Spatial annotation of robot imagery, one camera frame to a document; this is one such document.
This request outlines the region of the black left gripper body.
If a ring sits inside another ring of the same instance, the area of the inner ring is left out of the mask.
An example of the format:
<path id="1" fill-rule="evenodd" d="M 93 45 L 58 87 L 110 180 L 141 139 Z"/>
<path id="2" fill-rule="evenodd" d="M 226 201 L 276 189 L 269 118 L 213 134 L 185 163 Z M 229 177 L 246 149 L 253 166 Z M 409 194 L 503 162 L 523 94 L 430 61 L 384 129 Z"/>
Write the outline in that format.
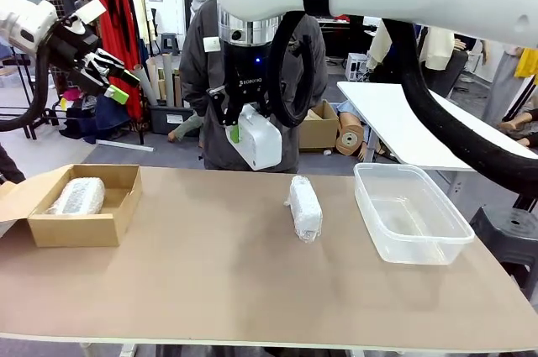
<path id="1" fill-rule="evenodd" d="M 48 37 L 49 64 L 74 74 L 76 78 L 99 81 L 100 77 L 95 68 L 89 65 L 87 56 L 94 55 L 100 48 L 100 39 L 80 19 L 71 26 L 81 27 L 82 32 L 73 32 L 65 19 L 53 24 Z"/>

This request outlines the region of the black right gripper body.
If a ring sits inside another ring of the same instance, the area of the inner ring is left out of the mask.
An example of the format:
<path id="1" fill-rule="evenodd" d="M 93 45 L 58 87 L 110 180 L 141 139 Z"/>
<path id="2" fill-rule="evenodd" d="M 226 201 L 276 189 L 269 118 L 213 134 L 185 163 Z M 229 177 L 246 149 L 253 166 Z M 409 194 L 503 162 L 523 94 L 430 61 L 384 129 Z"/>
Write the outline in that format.
<path id="1" fill-rule="evenodd" d="M 259 102 L 266 93 L 270 44 L 239 46 L 224 42 L 224 84 L 235 104 Z"/>

